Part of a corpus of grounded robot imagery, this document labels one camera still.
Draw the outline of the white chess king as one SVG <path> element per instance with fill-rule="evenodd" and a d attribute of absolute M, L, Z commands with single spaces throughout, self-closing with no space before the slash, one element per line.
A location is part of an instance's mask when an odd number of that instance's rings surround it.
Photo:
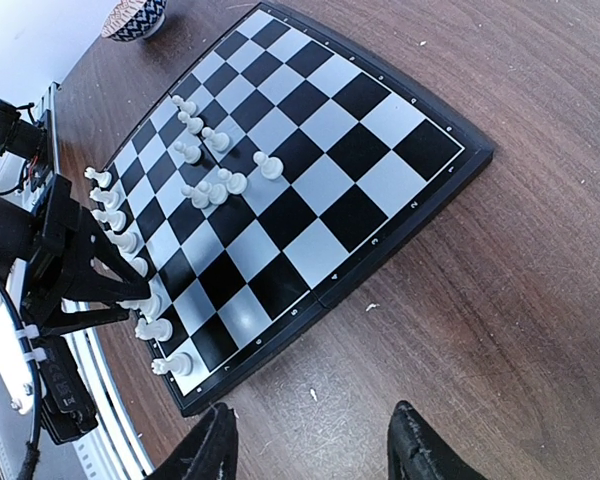
<path fill-rule="evenodd" d="M 129 261 L 131 267 L 137 271 L 143 278 L 145 278 L 149 271 L 148 262 L 143 257 L 136 257 Z"/>

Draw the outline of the white chess queen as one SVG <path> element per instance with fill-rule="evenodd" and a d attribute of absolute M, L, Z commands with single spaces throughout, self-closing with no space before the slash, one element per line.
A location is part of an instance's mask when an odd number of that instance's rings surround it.
<path fill-rule="evenodd" d="M 134 253 L 138 247 L 138 235 L 133 231 L 116 234 L 112 230 L 107 230 L 105 234 L 109 241 L 123 253 Z"/>

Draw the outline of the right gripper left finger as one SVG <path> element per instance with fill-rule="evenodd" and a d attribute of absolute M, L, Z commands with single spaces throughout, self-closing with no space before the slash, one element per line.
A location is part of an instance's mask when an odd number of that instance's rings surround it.
<path fill-rule="evenodd" d="M 153 479 L 235 479 L 238 429 L 234 410 L 214 404 L 152 473 Z"/>

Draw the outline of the white chess bishop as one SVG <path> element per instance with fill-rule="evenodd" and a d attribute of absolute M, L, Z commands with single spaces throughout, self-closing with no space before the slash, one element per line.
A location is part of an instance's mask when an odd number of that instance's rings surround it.
<path fill-rule="evenodd" d="M 92 216 L 101 223 L 107 223 L 114 231 L 122 231 L 126 226 L 126 215 L 122 211 L 92 210 Z"/>
<path fill-rule="evenodd" d="M 158 293 L 152 293 L 148 299 L 123 300 L 118 301 L 117 304 L 125 309 L 139 310 L 146 318 L 155 320 L 161 311 L 162 298 Z"/>

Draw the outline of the black grey chessboard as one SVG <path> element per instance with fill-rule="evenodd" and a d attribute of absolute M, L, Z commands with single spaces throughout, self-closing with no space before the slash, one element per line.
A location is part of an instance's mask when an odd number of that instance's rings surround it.
<path fill-rule="evenodd" d="M 217 152 L 165 97 L 111 158 L 137 255 L 174 328 L 156 358 L 188 353 L 164 380 L 185 416 L 287 347 L 410 240 L 493 156 L 492 142 L 424 87 L 283 6 L 245 14 L 170 89 L 229 135 Z M 173 145 L 196 145 L 188 164 Z M 265 179 L 262 151 L 284 164 Z M 196 209 L 181 187 L 248 179 Z"/>

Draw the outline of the white chess knight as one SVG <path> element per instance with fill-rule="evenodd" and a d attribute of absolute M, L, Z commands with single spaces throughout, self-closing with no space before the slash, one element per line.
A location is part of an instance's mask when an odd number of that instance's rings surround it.
<path fill-rule="evenodd" d="M 151 370 L 156 375 L 188 376 L 193 371 L 193 359 L 188 353 L 174 353 L 171 358 L 157 358 L 151 362 Z"/>
<path fill-rule="evenodd" d="M 141 317 L 135 327 L 135 336 L 143 341 L 156 340 L 159 342 L 166 342 L 172 335 L 172 323 L 164 318 L 148 322 L 146 318 Z"/>

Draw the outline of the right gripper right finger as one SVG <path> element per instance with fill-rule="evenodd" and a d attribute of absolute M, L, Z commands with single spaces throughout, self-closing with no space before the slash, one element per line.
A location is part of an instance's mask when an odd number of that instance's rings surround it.
<path fill-rule="evenodd" d="M 391 415 L 387 455 L 391 480 L 485 480 L 405 400 Z"/>

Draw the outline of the red patterned bowl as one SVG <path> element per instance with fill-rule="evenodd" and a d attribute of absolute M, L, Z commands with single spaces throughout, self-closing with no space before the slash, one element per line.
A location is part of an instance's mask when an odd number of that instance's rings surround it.
<path fill-rule="evenodd" d="M 166 19 L 167 0 L 122 0 L 107 16 L 101 37 L 118 42 L 147 39 Z"/>

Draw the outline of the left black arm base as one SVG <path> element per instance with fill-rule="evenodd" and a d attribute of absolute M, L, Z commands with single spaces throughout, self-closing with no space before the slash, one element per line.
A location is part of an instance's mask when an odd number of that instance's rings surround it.
<path fill-rule="evenodd" d="M 18 182 L 11 189 L 0 191 L 0 196 L 22 192 L 26 184 L 35 192 L 53 170 L 53 113 L 45 109 L 41 118 L 35 120 L 33 107 L 32 102 L 16 107 L 0 99 L 0 156 L 10 153 L 24 160 Z"/>

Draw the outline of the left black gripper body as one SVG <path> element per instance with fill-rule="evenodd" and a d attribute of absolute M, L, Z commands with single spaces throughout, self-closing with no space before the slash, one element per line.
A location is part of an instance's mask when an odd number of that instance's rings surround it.
<path fill-rule="evenodd" d="M 21 306 L 42 335 L 124 321 L 123 300 L 144 300 L 150 287 L 121 256 L 89 209 L 56 174 L 33 211 L 33 245 Z"/>

